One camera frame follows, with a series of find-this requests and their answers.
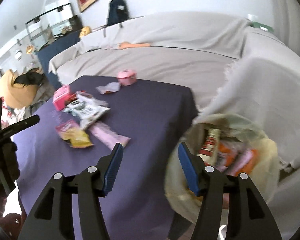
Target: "table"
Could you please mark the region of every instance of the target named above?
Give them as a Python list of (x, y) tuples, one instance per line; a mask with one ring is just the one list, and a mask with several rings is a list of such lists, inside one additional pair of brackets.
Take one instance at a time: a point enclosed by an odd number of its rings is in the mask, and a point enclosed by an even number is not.
[[(95, 87), (116, 82), (113, 77), (83, 76), (70, 85), (72, 92), (85, 90), (107, 101), (111, 110), (101, 120), (118, 134), (130, 137), (112, 192), (100, 198), (111, 240), (164, 240), (174, 212), (164, 195), (168, 157), (178, 139), (197, 115), (187, 87), (138, 80), (113, 94), (100, 95)], [(15, 135), (21, 176), (17, 181), (27, 213), (56, 172), (79, 174), (111, 150), (90, 134), (93, 147), (72, 149), (56, 131), (58, 122), (71, 114), (55, 116), (52, 101), (37, 112), (39, 124)], [(82, 239), (77, 198), (73, 198), (76, 240)]]

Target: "silver screw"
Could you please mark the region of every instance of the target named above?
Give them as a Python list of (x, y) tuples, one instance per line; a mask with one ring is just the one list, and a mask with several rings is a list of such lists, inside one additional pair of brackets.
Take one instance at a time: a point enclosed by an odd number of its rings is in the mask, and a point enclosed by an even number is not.
[(90, 172), (90, 173), (94, 173), (96, 171), (97, 171), (97, 167), (95, 167), (95, 166), (91, 166), (88, 168), (88, 172)]
[(241, 173), (241, 174), (240, 174), (240, 178), (241, 178), (241, 179), (247, 179), (247, 178), (248, 178), (248, 175), (245, 174), (245, 173)]
[(61, 179), (61, 177), (62, 177), (61, 173), (56, 173), (56, 174), (53, 175), (54, 179)]
[(206, 170), (206, 172), (213, 172), (214, 168), (212, 166), (207, 166), (204, 168)]

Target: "backpack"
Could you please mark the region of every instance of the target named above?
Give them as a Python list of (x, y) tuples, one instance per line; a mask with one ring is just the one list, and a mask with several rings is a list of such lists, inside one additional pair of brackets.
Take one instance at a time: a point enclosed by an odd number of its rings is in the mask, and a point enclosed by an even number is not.
[(128, 17), (128, 9), (125, 1), (112, 0), (109, 3), (109, 16), (105, 27), (120, 23), (120, 28), (122, 28), (121, 23), (128, 20)]

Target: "orange object on couch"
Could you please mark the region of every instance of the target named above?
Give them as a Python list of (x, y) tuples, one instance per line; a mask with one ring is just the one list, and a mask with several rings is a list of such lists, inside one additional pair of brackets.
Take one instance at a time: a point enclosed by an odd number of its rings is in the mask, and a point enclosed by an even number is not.
[(0, 79), (0, 97), (13, 109), (30, 106), (34, 100), (38, 85), (14, 84), (17, 76), (9, 69)]

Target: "person's hand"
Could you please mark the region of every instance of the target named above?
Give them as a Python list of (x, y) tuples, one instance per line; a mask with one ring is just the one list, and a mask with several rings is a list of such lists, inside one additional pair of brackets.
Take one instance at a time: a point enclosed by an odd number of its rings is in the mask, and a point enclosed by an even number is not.
[[(12, 181), (16, 181), (20, 176), (19, 165), (16, 156), (17, 146), (13, 142), (7, 142), (0, 148), (0, 155), (3, 155), (5, 163), (0, 159), (0, 169), (6, 164)], [(4, 192), (0, 181), (0, 193)]]

